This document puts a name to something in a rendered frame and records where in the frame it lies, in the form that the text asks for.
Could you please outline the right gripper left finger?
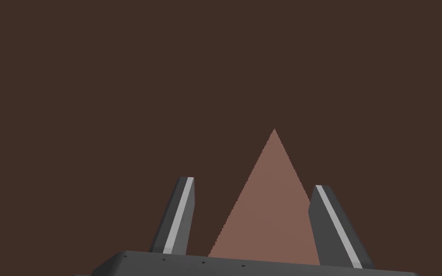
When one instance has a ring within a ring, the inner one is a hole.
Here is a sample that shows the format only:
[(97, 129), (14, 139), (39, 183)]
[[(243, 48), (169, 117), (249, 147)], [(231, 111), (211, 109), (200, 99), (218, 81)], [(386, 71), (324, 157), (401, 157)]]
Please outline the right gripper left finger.
[(194, 178), (180, 177), (175, 183), (149, 252), (185, 255), (194, 209)]

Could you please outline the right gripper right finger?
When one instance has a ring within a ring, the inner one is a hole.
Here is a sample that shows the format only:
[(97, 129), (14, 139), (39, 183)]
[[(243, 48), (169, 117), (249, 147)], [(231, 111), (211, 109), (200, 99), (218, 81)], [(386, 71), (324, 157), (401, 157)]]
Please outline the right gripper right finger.
[(314, 187), (308, 215), (321, 265), (375, 268), (330, 186)]

